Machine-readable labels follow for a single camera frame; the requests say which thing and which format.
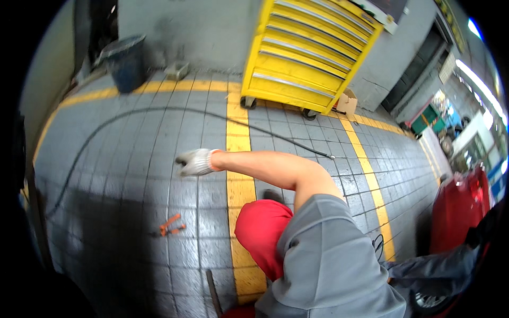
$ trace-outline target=cardboard box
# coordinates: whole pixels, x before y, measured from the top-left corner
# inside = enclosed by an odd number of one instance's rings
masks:
[[[334,105],[338,111],[353,115],[357,108],[357,97],[351,89],[345,89]]]

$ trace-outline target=car wheel rim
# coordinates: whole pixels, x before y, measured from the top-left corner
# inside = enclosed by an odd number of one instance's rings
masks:
[[[446,300],[446,296],[427,296],[421,293],[415,293],[415,302],[422,308],[432,308],[440,305],[444,300]]]

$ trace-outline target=doorway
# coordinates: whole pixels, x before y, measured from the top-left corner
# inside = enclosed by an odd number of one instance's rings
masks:
[[[433,23],[413,60],[381,103],[389,113],[416,83],[445,42],[440,29]]]

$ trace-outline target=gray shirt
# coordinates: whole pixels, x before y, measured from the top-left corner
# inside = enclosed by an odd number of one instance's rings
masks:
[[[347,204],[313,195],[281,235],[284,275],[256,302],[256,317],[403,317],[405,299]]]

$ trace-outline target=blue trash bin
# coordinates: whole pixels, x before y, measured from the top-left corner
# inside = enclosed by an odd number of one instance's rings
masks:
[[[143,62],[144,40],[145,35],[116,40],[101,51],[100,58],[106,61],[106,69],[121,94],[132,92],[147,80]]]

